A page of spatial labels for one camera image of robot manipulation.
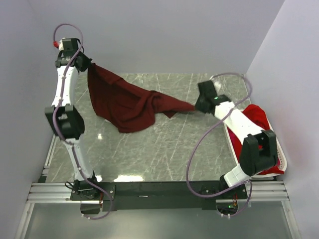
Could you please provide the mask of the dark red t shirt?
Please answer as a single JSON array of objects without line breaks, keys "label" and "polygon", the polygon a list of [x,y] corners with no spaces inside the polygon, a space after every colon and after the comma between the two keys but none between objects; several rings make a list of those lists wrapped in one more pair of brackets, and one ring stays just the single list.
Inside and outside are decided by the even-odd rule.
[{"label": "dark red t shirt", "polygon": [[195,111],[195,106],[169,95],[145,90],[96,64],[87,72],[87,84],[94,112],[113,124],[120,133],[132,133],[152,126],[156,114],[168,118]]}]

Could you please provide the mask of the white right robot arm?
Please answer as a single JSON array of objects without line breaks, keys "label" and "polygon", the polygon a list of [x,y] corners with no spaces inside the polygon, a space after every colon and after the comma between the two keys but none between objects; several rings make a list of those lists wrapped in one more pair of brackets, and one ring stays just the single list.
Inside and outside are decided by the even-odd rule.
[{"label": "white right robot arm", "polygon": [[237,165],[219,180],[220,196],[229,199],[236,193],[235,185],[276,166],[276,135],[271,129],[264,130],[253,123],[226,95],[218,95],[211,80],[199,83],[198,89],[195,108],[222,120],[242,146]]}]

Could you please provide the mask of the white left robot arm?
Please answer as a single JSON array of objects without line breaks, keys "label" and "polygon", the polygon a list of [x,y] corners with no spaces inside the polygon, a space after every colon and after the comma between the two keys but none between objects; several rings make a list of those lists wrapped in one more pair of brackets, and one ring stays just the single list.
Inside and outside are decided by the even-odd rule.
[{"label": "white left robot arm", "polygon": [[74,106],[75,85],[81,72],[91,65],[78,38],[62,38],[53,43],[59,53],[55,61],[57,88],[51,106],[44,110],[53,133],[66,147],[74,169],[74,181],[65,182],[72,200],[97,200],[100,188],[94,170],[85,158],[82,139],[84,120]]}]

